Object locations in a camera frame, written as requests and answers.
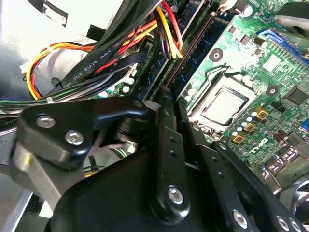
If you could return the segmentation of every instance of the mounting hole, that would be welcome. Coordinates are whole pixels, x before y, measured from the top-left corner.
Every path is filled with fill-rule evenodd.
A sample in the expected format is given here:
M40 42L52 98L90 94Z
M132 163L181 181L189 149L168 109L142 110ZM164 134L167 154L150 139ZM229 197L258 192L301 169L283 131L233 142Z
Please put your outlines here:
M177 139L175 139L175 138L173 138L173 137L170 137L169 139L172 141L172 143L177 142Z
M222 172L219 172L218 174L219 174L219 176L220 176L223 180L225 179L225 177L224 177L224 175L222 174Z
M175 152L175 151L173 151L173 150L170 150L170 152L169 152L173 157L177 157L177 153Z
M212 157L212 160L215 161L216 163L219 163L216 157Z

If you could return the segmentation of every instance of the black chip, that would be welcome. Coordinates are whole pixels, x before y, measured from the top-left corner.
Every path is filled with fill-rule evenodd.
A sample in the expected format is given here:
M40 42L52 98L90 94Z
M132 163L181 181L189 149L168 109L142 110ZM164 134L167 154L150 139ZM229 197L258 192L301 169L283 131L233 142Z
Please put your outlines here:
M250 37L248 35L244 35L240 41L243 45L247 45L247 43L250 41Z
M301 120L303 117L304 117L304 115L300 113L299 115L297 115L297 117L295 119L296 120Z
M261 54L261 52L262 52L261 49L257 49L257 50L255 51L255 54L258 56L259 54Z
M290 91L285 98L292 102L295 105L300 105L303 103L309 95L303 91L302 89L295 87L292 91Z
M230 32L231 34L234 34L235 31L236 31L236 27L231 27L231 29L230 29L229 32Z

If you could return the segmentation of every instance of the black capacitor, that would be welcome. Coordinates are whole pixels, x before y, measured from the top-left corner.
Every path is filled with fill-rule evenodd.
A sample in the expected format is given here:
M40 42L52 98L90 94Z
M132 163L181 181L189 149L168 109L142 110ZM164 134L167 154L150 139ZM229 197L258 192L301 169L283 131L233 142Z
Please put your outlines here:
M283 140L287 140L289 138L289 136L281 129L278 130L277 133Z
M256 37L253 40L253 43L261 48L266 48L268 46L268 42L260 37Z
M286 143L278 134L274 134L272 137L273 137L274 140L276 140L281 146L287 146L287 143Z

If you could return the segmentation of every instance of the black plastic part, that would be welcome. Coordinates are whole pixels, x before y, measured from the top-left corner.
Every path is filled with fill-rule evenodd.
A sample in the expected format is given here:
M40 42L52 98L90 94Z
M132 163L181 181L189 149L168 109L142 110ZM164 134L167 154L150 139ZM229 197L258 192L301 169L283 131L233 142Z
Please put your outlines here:
M73 169L83 164L92 145L93 131L123 117L143 117L146 112L144 104L131 97L33 106L19 117L16 141L59 168ZM56 124L51 128L39 127L36 120L40 116L50 116ZM65 134L73 130L84 137L80 145L65 140Z

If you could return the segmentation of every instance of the screw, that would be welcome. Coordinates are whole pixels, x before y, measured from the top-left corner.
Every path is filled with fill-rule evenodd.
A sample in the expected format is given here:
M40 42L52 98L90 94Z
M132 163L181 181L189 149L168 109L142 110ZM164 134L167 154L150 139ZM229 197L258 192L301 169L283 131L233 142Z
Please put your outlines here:
M74 131L72 130L66 133L65 139L69 144L73 144L73 145L82 144L84 141L84 137L82 136L82 134L80 134L79 132L75 130Z
M236 209L233 210L233 218L237 224L243 229L248 227L248 223L246 218Z
M223 150L226 150L226 146L223 143L219 143L219 147L222 148Z
M56 121L50 116L40 116L37 119L37 125L43 128L51 128L56 124Z
M183 203L183 195L180 192L179 189L175 187L170 187L168 189L169 198L175 203L175 204L182 204Z
M287 224L280 216L277 216L277 221L278 221L279 225L280 225L285 231L289 231L289 226L288 226L288 224Z
M292 218L290 218L290 223L297 232L301 232L301 228Z
M199 131L199 127L198 127L197 124L194 124L194 123L193 123L193 128L194 128L195 130Z

